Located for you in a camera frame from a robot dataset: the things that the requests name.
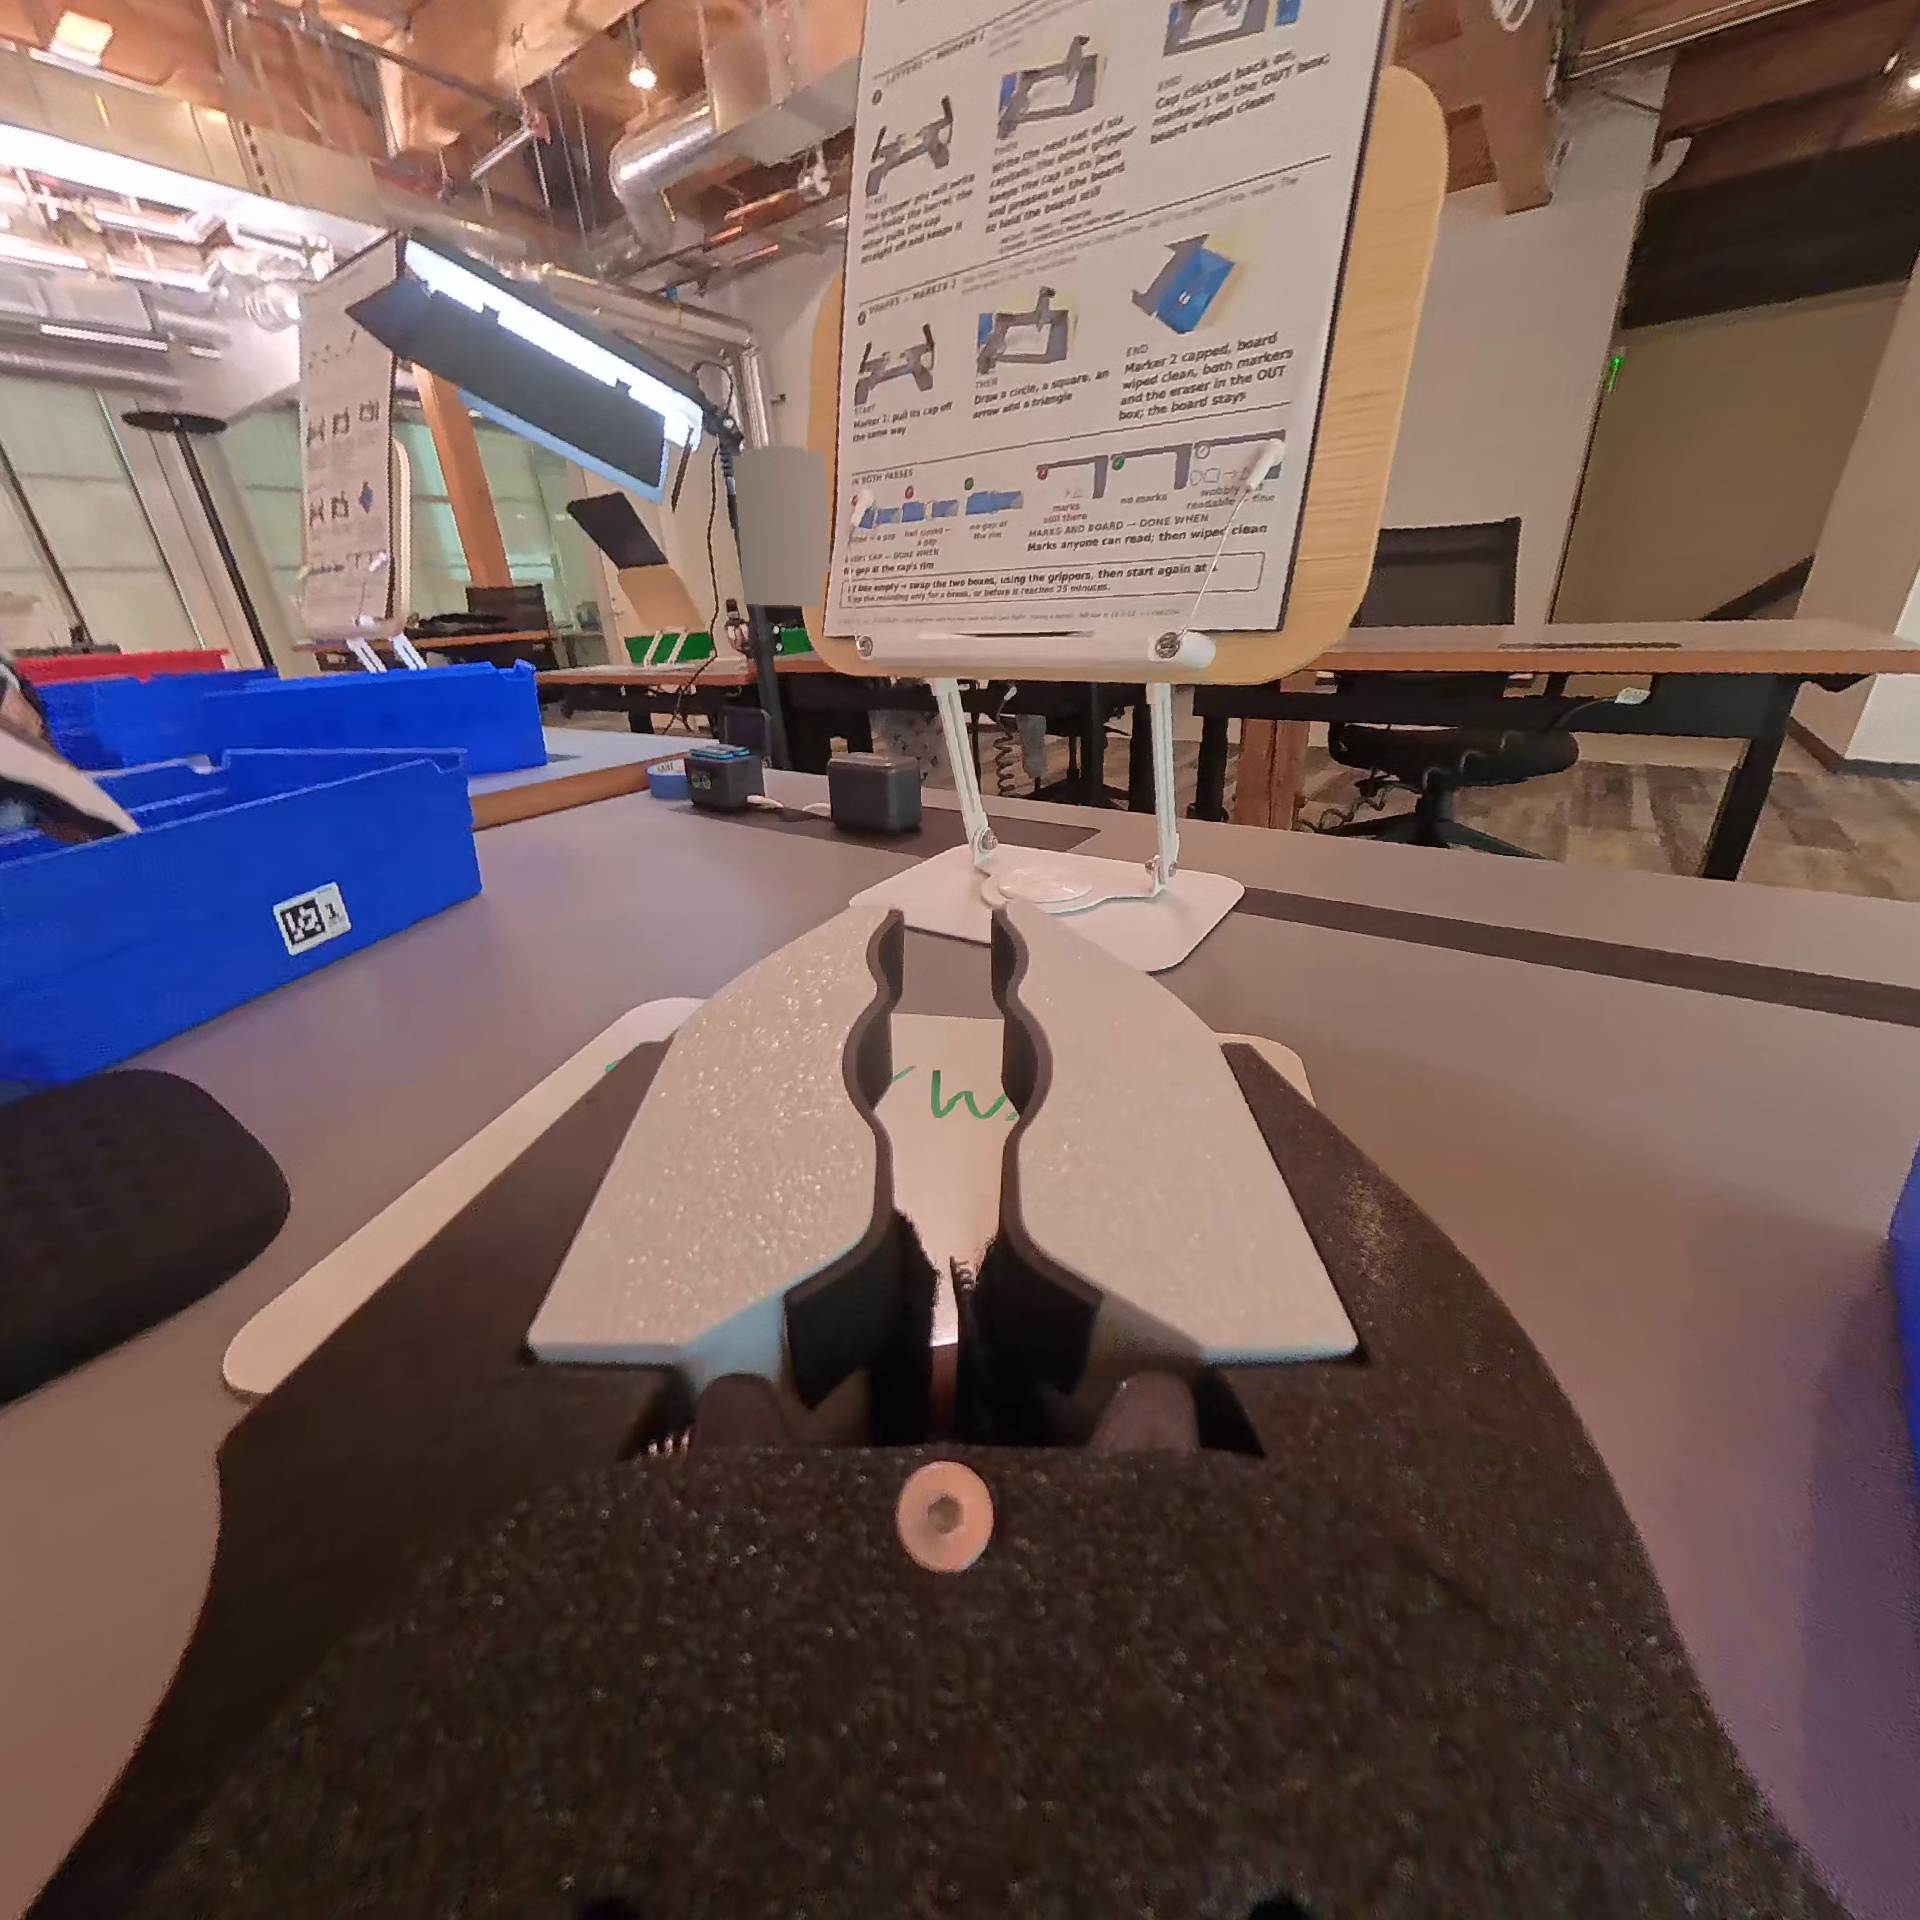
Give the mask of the wooden office desk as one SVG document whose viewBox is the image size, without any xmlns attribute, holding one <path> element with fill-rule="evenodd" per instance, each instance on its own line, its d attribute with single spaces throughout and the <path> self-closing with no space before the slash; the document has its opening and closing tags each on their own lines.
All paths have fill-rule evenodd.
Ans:
<svg viewBox="0 0 1920 1920">
<path fill-rule="evenodd" d="M 1329 729 L 1337 756 L 1370 789 L 1410 794 L 1401 812 L 1340 832 L 1393 844 L 1523 850 L 1455 818 L 1466 789 L 1571 771 L 1580 737 L 1723 737 L 1740 755 L 1720 792 L 1697 874 L 1740 875 L 1804 688 L 1842 692 L 1871 677 L 1916 680 L 1916 640 L 1826 616 L 1548 622 L 1537 625 L 1356 628 L 1314 665 L 1326 690 L 1288 681 L 1205 686 L 1193 815 L 1223 821 L 1235 801 L 1274 801 L 1280 737 L 1263 726 Z"/>
</svg>

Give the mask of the black studio light panel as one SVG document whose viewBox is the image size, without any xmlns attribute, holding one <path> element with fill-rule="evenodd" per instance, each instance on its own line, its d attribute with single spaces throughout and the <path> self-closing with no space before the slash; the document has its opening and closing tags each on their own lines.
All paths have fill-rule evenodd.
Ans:
<svg viewBox="0 0 1920 1920">
<path fill-rule="evenodd" d="M 727 433 L 684 370 L 419 235 L 398 241 L 396 276 L 345 311 L 486 418 L 649 501 L 664 497 L 677 454 Z"/>
</svg>

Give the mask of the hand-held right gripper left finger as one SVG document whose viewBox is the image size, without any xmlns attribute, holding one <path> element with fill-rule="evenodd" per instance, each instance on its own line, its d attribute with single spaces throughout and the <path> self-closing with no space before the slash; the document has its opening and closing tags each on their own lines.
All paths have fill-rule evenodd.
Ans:
<svg viewBox="0 0 1920 1920">
<path fill-rule="evenodd" d="M 805 1410 L 869 1376 L 922 1412 L 935 1273 L 877 1115 L 900 911 L 842 911 L 673 1033 L 531 1322 L 545 1364 L 755 1376 Z"/>
</svg>

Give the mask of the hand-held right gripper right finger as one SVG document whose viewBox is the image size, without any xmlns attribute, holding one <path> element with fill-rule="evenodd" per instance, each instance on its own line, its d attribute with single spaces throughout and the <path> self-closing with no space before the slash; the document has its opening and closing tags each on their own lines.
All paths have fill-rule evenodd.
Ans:
<svg viewBox="0 0 1920 1920">
<path fill-rule="evenodd" d="M 996 911 L 998 1224 L 971 1328 L 998 1383 L 1101 1412 L 1140 1372 L 1349 1361 L 1358 1330 L 1255 1115 L 1293 1093 L 1043 911 Z"/>
</svg>

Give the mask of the white hanging sign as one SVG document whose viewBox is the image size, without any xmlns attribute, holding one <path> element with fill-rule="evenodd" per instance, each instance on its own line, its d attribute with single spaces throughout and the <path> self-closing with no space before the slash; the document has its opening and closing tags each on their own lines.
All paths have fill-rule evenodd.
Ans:
<svg viewBox="0 0 1920 1920">
<path fill-rule="evenodd" d="M 300 314 L 300 625 L 369 638 L 396 615 L 396 360 L 345 309 Z"/>
</svg>

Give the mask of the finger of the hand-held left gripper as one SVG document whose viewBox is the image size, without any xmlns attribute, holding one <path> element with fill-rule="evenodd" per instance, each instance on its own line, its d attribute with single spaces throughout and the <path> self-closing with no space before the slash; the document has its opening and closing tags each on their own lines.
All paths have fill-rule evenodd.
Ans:
<svg viewBox="0 0 1920 1920">
<path fill-rule="evenodd" d="M 41 833 L 61 844 L 138 836 L 116 801 L 43 737 L 3 731 L 3 833 Z"/>
</svg>

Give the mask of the black boxy object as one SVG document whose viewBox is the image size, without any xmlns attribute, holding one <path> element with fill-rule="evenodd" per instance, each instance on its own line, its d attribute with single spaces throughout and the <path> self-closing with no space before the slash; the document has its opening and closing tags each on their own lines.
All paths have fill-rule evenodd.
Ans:
<svg viewBox="0 0 1920 1920">
<path fill-rule="evenodd" d="M 827 821 L 853 836 L 896 837 L 922 829 L 923 779 L 914 758 L 840 753 L 827 758 Z"/>
</svg>

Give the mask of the white table sign stand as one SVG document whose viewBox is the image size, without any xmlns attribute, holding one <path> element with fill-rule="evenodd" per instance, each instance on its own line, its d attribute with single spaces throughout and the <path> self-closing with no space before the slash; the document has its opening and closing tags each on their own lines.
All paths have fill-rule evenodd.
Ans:
<svg viewBox="0 0 1920 1920">
<path fill-rule="evenodd" d="M 877 899 L 1165 971 L 1173 690 L 1283 681 L 1370 582 L 1448 179 L 1403 7 L 869 5 L 818 651 L 934 699 L 966 843 Z M 1156 843 L 1007 846 L 963 684 L 1139 688 Z"/>
</svg>

